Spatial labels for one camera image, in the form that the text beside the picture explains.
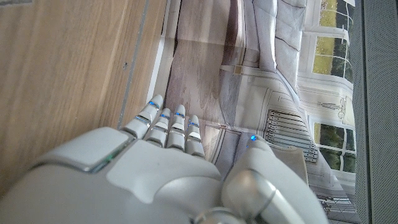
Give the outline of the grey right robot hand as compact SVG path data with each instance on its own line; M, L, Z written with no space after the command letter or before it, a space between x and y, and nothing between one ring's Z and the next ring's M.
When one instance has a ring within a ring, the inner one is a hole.
M198 118L154 96L122 129L40 156L1 199L2 223L326 223L308 184L258 135L221 175Z

